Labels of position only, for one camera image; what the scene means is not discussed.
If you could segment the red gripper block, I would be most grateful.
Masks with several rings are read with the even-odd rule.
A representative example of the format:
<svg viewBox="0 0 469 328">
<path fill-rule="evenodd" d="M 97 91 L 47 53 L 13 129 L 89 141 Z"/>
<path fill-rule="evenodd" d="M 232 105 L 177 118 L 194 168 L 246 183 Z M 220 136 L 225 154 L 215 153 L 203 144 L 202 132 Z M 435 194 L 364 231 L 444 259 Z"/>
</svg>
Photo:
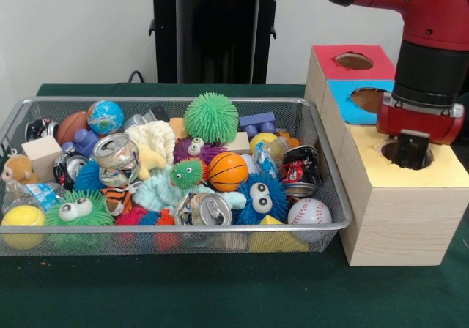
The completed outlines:
<svg viewBox="0 0 469 328">
<path fill-rule="evenodd" d="M 398 136 L 403 130 L 426 133 L 428 138 L 399 136 L 399 166 L 402 168 L 422 169 L 427 167 L 427 152 L 431 144 L 450 145 L 462 129 L 465 108 L 456 104 L 449 115 L 433 114 L 398 108 L 381 103 L 377 112 L 377 131 Z M 413 162 L 413 145 L 416 153 Z"/>
</svg>

